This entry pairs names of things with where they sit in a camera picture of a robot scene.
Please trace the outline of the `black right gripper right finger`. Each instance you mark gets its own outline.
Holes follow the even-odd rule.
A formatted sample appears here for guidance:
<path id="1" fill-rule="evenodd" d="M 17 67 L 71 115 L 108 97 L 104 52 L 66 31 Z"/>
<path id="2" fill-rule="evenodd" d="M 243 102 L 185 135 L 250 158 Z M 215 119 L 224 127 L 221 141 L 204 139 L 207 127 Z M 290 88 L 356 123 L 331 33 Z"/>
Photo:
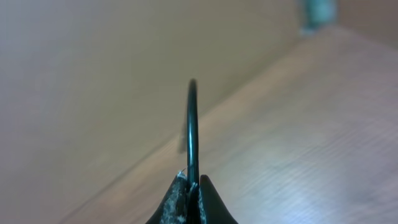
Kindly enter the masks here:
<path id="1" fill-rule="evenodd" d="M 207 175 L 200 176 L 198 209 L 201 224 L 238 224 Z"/>

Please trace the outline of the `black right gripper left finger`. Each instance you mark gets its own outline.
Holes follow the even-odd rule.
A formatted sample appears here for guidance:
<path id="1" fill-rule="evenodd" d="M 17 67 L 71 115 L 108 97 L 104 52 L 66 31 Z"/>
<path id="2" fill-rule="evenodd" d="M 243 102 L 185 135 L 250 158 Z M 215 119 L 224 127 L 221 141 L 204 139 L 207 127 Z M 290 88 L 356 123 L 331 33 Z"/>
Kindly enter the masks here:
<path id="1" fill-rule="evenodd" d="M 179 172 L 146 224 L 186 224 L 187 177 Z"/>

